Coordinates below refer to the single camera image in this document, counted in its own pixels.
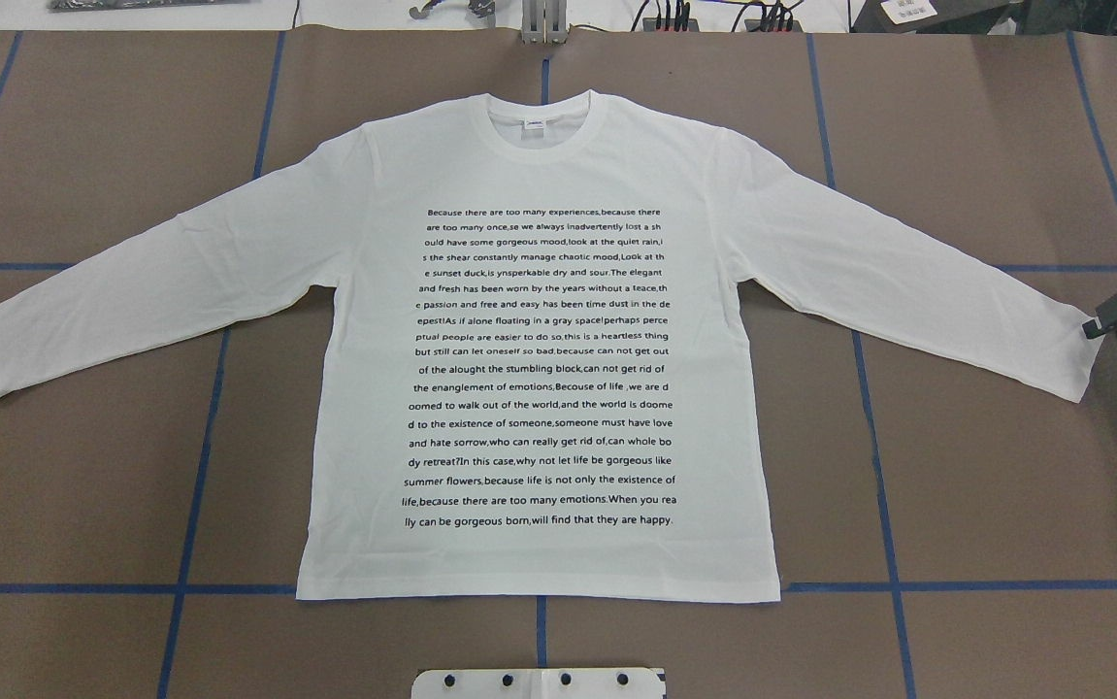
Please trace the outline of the white long-sleeve printed t-shirt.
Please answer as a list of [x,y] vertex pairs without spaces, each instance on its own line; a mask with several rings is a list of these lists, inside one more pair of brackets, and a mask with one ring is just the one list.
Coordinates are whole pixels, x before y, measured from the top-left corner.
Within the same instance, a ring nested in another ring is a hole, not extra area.
[[335,291],[300,600],[779,600],[739,283],[1080,401],[1083,313],[589,90],[359,125],[0,304],[0,398]]

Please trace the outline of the aluminium frame post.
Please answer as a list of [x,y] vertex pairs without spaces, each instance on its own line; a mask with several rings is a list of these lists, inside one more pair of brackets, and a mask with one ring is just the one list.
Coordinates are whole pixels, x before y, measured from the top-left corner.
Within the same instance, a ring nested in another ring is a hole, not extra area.
[[523,44],[567,44],[567,0],[523,0],[521,3]]

